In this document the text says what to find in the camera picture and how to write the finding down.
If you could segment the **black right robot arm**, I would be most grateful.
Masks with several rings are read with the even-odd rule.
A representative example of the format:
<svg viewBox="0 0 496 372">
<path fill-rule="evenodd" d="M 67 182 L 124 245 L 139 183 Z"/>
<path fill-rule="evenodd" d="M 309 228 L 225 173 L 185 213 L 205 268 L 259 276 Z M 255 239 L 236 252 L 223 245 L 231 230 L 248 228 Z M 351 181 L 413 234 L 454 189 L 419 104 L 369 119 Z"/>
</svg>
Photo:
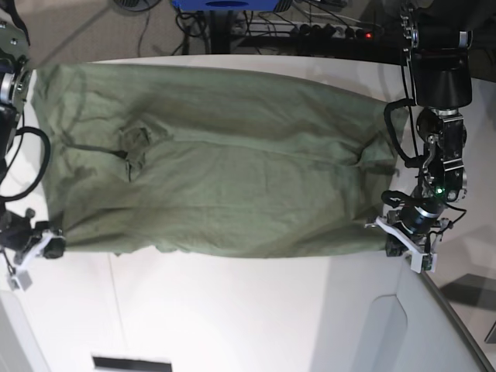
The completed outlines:
<svg viewBox="0 0 496 372">
<path fill-rule="evenodd" d="M 15 261 L 20 264 L 30 253 L 45 259 L 57 259 L 64 255 L 65 237 L 60 229 L 50 222 L 31 223 L 35 216 L 32 209 L 18 215 L 7 209 L 6 204 L 28 196 L 40 184 L 51 155 L 48 136 L 41 129 L 24 126 L 24 105 L 31 78 L 29 67 L 29 31 L 20 17 L 14 1 L 1 2 L 1 179 L 4 180 L 13 165 L 7 160 L 15 138 L 26 134 L 40 138 L 43 157 L 38 174 L 32 184 L 17 195 L 1 197 L 1 248 L 15 252 Z"/>
</svg>

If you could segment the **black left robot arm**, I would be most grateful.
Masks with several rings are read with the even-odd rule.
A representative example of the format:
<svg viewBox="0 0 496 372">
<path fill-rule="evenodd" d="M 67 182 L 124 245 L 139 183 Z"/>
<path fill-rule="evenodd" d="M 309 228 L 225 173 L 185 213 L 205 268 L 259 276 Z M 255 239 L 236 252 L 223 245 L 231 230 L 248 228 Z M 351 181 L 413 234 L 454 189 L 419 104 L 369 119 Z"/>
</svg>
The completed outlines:
<svg viewBox="0 0 496 372">
<path fill-rule="evenodd" d="M 386 104 L 384 121 L 404 165 L 418 175 L 411 194 L 384 191 L 381 196 L 391 207 L 385 218 L 392 228 L 385 247 L 390 257 L 419 252 L 422 261 L 431 259 L 433 240 L 455 224 L 442 213 L 454 209 L 467 193 L 463 164 L 467 131 L 460 109 L 472 102 L 468 58 L 472 31 L 447 10 L 441 2 L 423 8 L 405 1 L 399 11 L 410 78 L 404 81 L 405 98 Z M 423 153 L 410 157 L 399 143 L 392 114 L 414 106 L 422 110 L 411 120 L 412 135 L 422 140 Z"/>
</svg>

